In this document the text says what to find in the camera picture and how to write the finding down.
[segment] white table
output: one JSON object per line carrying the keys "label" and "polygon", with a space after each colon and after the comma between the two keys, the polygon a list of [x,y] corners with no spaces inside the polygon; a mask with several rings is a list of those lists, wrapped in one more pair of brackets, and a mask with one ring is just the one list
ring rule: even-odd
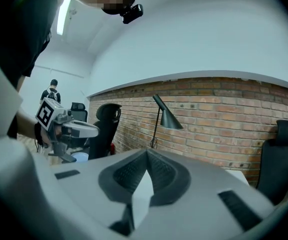
{"label": "white table", "polygon": [[232,174],[234,177],[238,178],[243,183],[249,185],[247,179],[240,170],[225,170],[225,171],[227,171],[229,174]]}

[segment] black floor lamp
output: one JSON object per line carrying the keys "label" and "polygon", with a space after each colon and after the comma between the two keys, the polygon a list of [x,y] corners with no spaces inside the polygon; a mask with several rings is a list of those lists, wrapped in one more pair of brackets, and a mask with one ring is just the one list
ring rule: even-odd
{"label": "black floor lamp", "polygon": [[172,114],[172,112],[168,109],[165,103],[161,100],[160,96],[158,94],[155,94],[153,98],[158,104],[159,109],[158,109],[157,120],[156,120],[156,125],[155,125],[154,137],[152,141],[150,142],[151,148],[154,148],[155,145],[157,146],[157,138],[155,137],[155,135],[156,135],[160,110],[162,110],[163,112],[162,119],[160,121],[161,126],[166,127],[166,128],[171,128],[171,129],[183,129],[183,126],[179,123],[176,117]]}

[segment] black office chair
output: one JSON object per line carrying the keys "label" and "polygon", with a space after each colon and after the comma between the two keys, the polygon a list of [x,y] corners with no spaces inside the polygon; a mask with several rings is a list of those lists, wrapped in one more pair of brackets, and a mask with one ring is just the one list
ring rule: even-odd
{"label": "black office chair", "polygon": [[87,141],[89,146],[88,160],[106,157],[115,136],[121,115],[121,105],[107,103],[101,105],[96,113],[99,121],[94,125],[99,128],[99,135]]}
{"label": "black office chair", "polygon": [[277,120],[276,139],[262,147],[257,189],[271,202],[280,203],[288,190],[288,120]]}
{"label": "black office chair", "polygon": [[71,111],[75,120],[87,122],[88,112],[86,111],[84,104],[73,102]]}

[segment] red object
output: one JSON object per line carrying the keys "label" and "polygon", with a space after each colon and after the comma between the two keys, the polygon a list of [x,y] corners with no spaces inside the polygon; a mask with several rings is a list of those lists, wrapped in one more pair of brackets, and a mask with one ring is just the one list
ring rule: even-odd
{"label": "red object", "polygon": [[110,144],[110,155],[115,154],[115,145],[113,143]]}

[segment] black slot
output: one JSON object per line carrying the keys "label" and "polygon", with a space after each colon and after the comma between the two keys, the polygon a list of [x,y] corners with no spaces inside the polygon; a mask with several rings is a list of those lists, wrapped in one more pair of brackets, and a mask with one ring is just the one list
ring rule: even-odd
{"label": "black slot", "polygon": [[68,178],[74,175],[80,174],[79,171],[77,170],[68,170],[68,171],[64,171],[64,172],[59,172],[59,173],[55,173],[55,177],[60,180],[63,178]]}
{"label": "black slot", "polygon": [[233,191],[225,191],[218,195],[244,231],[261,222],[261,219]]}
{"label": "black slot", "polygon": [[113,223],[109,228],[124,236],[129,236],[134,231],[133,212],[130,204],[126,205],[122,219]]}

